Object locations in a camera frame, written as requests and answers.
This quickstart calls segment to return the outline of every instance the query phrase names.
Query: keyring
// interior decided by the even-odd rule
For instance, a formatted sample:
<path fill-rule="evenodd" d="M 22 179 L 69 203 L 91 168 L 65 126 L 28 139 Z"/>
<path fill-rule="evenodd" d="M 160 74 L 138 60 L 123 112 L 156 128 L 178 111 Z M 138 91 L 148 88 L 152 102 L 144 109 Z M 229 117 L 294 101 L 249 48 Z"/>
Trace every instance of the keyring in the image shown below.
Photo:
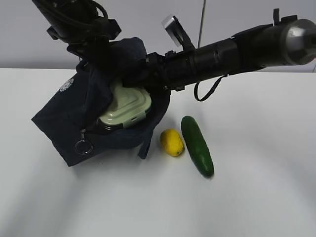
<path fill-rule="evenodd" d="M 85 129 L 81 130 L 81 140 L 75 145 L 75 151 L 78 155 L 87 155 L 93 151 L 93 145 L 85 139 L 84 133 Z"/>

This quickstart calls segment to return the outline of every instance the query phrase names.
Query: dark blue cloth bag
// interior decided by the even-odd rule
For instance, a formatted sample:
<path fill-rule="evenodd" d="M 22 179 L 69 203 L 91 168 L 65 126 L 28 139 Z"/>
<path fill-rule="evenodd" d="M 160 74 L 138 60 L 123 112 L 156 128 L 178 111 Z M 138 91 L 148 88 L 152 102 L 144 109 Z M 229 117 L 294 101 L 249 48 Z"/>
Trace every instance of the dark blue cloth bag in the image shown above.
<path fill-rule="evenodd" d="M 76 165 L 108 149 L 132 149 L 142 144 L 139 157 L 145 159 L 154 128 L 167 111 L 170 92 L 151 94 L 152 106 L 146 118 L 139 124 L 118 129 L 103 135 L 89 130 L 113 101 L 110 83 L 119 72 L 144 59 L 147 55 L 143 42 L 138 38 L 123 39 L 110 47 L 112 72 L 105 73 L 82 61 L 73 76 L 32 119 L 38 128 L 52 141 L 68 166 Z M 75 146 L 84 139 L 93 146 L 90 153 L 80 155 Z"/>

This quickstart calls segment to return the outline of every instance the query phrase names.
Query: black strap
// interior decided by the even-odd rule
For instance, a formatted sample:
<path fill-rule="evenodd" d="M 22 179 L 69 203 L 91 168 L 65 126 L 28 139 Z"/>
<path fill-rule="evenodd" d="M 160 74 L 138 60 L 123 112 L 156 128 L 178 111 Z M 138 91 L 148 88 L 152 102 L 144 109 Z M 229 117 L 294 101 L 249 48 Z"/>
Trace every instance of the black strap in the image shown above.
<path fill-rule="evenodd" d="M 215 90 L 216 90 L 217 86 L 219 85 L 219 83 L 221 82 L 221 80 L 223 78 L 226 78 L 226 77 L 228 77 L 228 74 L 218 78 L 217 81 L 212 86 L 212 88 L 209 90 L 209 92 L 202 99 L 199 99 L 199 97 L 198 97 L 198 85 L 200 84 L 200 82 L 198 82 L 194 87 L 194 97 L 196 98 L 196 100 L 200 101 L 200 102 L 207 100 L 215 92 Z"/>

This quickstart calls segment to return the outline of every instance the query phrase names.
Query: metal ring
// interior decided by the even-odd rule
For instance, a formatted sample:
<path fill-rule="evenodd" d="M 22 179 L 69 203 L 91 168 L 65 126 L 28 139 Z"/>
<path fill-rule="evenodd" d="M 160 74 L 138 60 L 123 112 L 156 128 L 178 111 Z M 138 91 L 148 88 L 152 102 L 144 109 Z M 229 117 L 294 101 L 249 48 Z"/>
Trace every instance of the metal ring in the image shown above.
<path fill-rule="evenodd" d="M 87 155 L 93 151 L 93 145 L 87 140 L 80 140 L 75 145 L 75 151 L 78 155 Z"/>

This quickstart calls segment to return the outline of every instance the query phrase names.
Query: white wall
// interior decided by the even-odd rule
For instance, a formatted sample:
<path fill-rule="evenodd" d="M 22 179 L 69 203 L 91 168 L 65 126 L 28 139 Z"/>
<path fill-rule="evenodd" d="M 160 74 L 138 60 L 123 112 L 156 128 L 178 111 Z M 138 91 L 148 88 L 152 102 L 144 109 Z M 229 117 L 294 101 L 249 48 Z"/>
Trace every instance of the white wall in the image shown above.
<path fill-rule="evenodd" d="M 148 52 L 176 49 L 161 26 L 169 14 L 178 16 L 196 45 L 202 0 L 98 0 L 122 28 L 119 39 L 138 36 Z M 316 1 L 302 0 L 207 0 L 202 44 L 230 37 L 255 25 L 272 22 L 272 10 L 282 15 L 298 14 L 316 21 Z M 46 33 L 49 23 L 31 0 L 2 0 L 0 5 L 0 67 L 74 68 L 78 58 L 67 45 Z M 311 72 L 316 63 L 303 67 L 282 67 L 279 71 Z"/>

